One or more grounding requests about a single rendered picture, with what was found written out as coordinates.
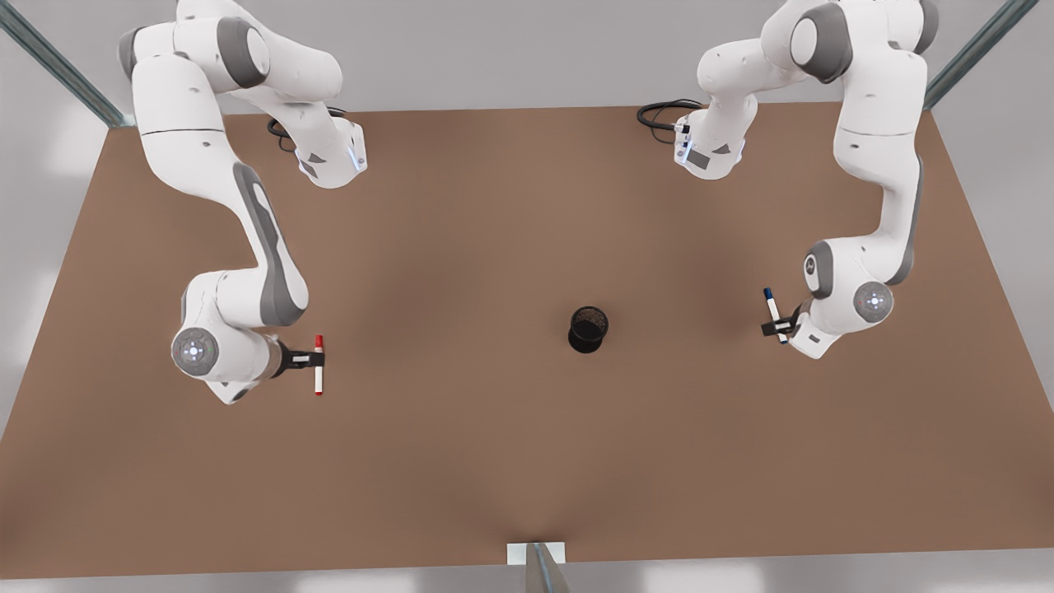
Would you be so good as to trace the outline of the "blue capped white marker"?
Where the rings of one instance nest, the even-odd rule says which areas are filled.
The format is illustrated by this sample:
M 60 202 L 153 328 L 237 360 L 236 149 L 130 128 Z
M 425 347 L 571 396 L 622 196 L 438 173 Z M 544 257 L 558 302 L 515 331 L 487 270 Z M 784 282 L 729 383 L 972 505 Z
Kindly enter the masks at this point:
M 768 310 L 769 310 L 769 315 L 772 317 L 772 320 L 776 320 L 776 319 L 782 318 L 782 316 L 780 316 L 780 314 L 779 314 L 778 305 L 776 304 L 776 301 L 774 299 L 774 293 L 772 293 L 772 289 L 769 286 L 765 286 L 763 291 L 764 291 L 765 300 L 767 300 L 767 307 L 768 307 Z M 781 337 L 780 337 L 780 335 L 776 335 L 776 337 L 779 338 L 779 341 L 780 341 L 781 344 L 787 344 L 788 343 L 788 340 L 782 340 Z

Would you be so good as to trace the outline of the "silver frame post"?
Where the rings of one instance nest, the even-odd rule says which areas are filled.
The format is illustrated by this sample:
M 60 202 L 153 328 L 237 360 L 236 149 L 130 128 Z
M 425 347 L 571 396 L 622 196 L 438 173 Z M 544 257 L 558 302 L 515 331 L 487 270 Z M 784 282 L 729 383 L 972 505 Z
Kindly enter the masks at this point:
M 117 108 L 101 90 L 69 62 L 63 53 L 50 44 L 48 39 L 21 12 L 11 5 L 9 0 L 0 0 L 0 29 L 4 29 L 20 50 L 24 50 L 109 129 L 134 127 L 135 117 Z
M 571 593 L 562 572 L 566 543 L 506 543 L 506 564 L 525 567 L 525 593 Z
M 987 53 L 1024 18 L 1028 12 L 1039 4 L 1039 1 L 1006 0 L 1006 3 L 985 20 L 983 26 L 976 31 L 967 44 L 930 80 L 923 111 L 934 108 L 968 72 L 980 63 Z

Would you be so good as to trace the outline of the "black mesh pen cup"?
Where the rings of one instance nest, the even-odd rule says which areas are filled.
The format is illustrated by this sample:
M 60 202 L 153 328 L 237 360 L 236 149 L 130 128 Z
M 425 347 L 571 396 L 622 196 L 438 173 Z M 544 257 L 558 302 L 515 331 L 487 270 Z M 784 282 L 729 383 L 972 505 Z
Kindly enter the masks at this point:
M 609 331 L 609 318 L 598 307 L 580 307 L 570 319 L 568 343 L 578 353 L 594 353 Z

